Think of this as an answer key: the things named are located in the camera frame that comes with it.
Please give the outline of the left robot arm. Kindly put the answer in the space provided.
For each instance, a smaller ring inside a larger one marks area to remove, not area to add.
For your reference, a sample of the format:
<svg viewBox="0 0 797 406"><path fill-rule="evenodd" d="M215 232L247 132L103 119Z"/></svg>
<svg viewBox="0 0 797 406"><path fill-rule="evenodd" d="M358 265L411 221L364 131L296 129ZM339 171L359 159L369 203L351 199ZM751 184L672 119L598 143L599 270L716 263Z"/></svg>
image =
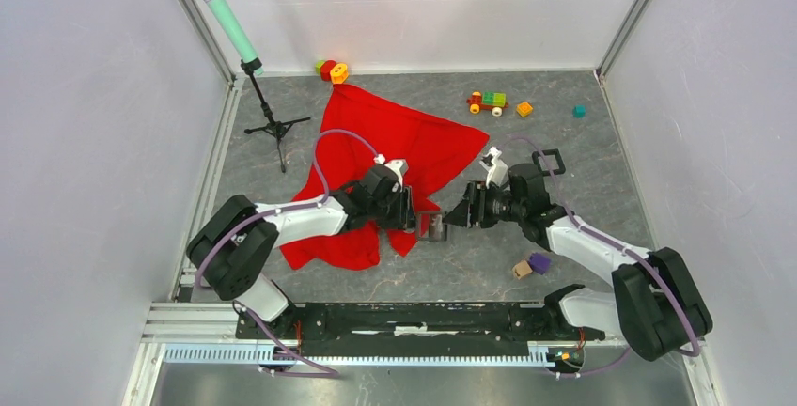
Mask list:
<svg viewBox="0 0 797 406"><path fill-rule="evenodd" d="M259 316L272 337L287 336L295 313L287 295L262 270L275 248L316 237L347 234L367 225L415 226L412 189L403 159L375 163L357 181L328 194L285 204L255 204L234 195L190 240L186 256L223 301Z"/></svg>

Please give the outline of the red garment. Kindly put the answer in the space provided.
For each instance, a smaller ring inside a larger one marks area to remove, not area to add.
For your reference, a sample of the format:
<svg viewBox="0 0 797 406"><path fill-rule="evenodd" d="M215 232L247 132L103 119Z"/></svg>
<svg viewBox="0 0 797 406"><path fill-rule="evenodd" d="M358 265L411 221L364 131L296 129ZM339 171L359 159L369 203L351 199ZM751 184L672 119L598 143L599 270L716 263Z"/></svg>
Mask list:
<svg viewBox="0 0 797 406"><path fill-rule="evenodd" d="M429 115L378 97L358 86L337 85L326 106L320 129L331 134L316 150L320 167L310 170L296 199L309 199L359 180L373 164L376 153L386 159L405 159L404 181L413 191L414 205L435 211L430 196L455 179L482 151L489 136L481 130ZM380 262L377 225L331 237L317 237L281 246L293 270L313 259L352 271Z"/></svg>

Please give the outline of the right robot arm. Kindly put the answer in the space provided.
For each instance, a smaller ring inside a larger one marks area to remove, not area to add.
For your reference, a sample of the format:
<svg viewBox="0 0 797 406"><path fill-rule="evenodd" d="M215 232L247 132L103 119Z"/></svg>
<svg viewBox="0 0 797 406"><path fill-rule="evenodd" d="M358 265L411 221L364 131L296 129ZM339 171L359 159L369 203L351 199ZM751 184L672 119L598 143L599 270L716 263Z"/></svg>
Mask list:
<svg viewBox="0 0 797 406"><path fill-rule="evenodd" d="M514 223L530 242L580 264L611 287L609 293L574 287L555 296L555 305L542 314L550 336L566 338L586 327L622 337L647 361L672 351L696 355L714 322L681 254L670 247L631 245L587 224L552 201L548 176L530 163L512 166L502 184L471 181L442 221L483 229Z"/></svg>

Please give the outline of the black square frame box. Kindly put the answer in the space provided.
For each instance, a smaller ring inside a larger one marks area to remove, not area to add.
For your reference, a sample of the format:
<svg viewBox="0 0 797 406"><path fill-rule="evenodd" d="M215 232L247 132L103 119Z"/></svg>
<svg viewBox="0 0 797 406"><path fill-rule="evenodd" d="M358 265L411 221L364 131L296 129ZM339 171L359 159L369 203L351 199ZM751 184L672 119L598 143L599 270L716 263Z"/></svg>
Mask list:
<svg viewBox="0 0 797 406"><path fill-rule="evenodd" d="M448 226L443 211L420 211L416 215L415 236L423 242L446 242Z"/></svg>

